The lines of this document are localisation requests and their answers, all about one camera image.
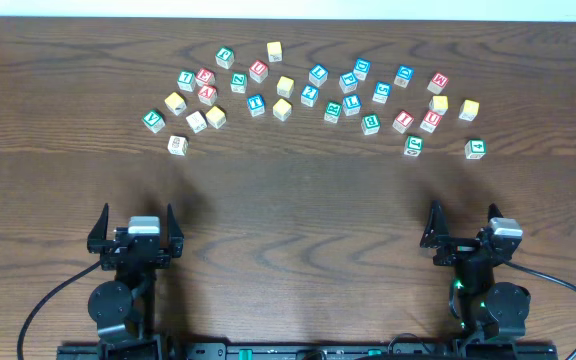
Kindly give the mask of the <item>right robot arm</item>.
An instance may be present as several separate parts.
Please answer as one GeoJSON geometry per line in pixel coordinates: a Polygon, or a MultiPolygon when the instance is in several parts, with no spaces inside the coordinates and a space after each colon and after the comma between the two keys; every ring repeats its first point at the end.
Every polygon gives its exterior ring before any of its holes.
{"type": "Polygon", "coordinates": [[[487,220],[476,236],[455,237],[435,200],[420,246],[436,251],[434,265],[454,269],[448,304],[466,336],[480,342],[513,341],[526,333],[531,296],[524,287],[496,281],[494,268],[512,259],[523,230],[494,204],[488,208],[487,220]]]}

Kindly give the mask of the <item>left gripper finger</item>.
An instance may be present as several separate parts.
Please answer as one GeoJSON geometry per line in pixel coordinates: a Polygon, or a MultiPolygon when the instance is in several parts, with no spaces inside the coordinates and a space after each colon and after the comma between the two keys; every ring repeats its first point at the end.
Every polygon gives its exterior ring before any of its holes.
{"type": "Polygon", "coordinates": [[[167,236],[169,241],[184,240],[184,234],[176,220],[171,204],[167,205],[167,236]]]}
{"type": "Polygon", "coordinates": [[[93,226],[92,230],[89,232],[88,241],[105,241],[107,236],[107,226],[108,226],[108,215],[109,215],[109,205],[104,204],[102,212],[93,226]]]}

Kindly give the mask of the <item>red A block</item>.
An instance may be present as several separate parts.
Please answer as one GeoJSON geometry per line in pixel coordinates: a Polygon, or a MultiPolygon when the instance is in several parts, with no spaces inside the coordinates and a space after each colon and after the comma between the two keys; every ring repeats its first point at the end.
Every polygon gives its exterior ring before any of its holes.
{"type": "Polygon", "coordinates": [[[198,91],[198,98],[201,103],[213,106],[217,100],[217,89],[212,85],[203,85],[198,91]]]}

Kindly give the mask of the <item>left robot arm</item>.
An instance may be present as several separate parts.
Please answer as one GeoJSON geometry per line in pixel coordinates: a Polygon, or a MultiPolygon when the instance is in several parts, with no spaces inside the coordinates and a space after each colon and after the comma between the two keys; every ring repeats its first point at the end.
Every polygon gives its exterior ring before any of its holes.
{"type": "Polygon", "coordinates": [[[88,300],[97,324],[101,359],[177,359],[178,346],[154,331],[157,272],[182,255],[184,235],[173,208],[167,207],[166,228],[157,216],[134,216],[107,238],[109,207],[87,237],[87,250],[99,256],[99,266],[115,273],[88,300]]]}

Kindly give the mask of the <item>red I block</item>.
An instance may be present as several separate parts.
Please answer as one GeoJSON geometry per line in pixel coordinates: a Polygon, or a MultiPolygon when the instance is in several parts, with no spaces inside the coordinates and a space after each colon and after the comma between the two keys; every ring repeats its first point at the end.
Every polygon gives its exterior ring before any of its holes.
{"type": "Polygon", "coordinates": [[[406,111],[401,111],[393,121],[393,128],[404,134],[414,122],[414,117],[406,111]]]}

